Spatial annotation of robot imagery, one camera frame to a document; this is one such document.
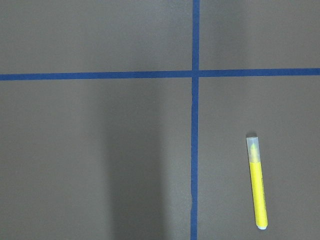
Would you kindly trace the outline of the yellow highlighter pen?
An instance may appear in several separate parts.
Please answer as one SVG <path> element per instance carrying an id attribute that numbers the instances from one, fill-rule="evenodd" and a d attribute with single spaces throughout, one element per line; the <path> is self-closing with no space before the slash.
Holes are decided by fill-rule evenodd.
<path id="1" fill-rule="evenodd" d="M 247 137 L 246 144 L 250 170 L 255 224 L 259 230 L 266 230 L 268 227 L 268 215 L 265 200 L 259 138 L 256 136 Z"/>

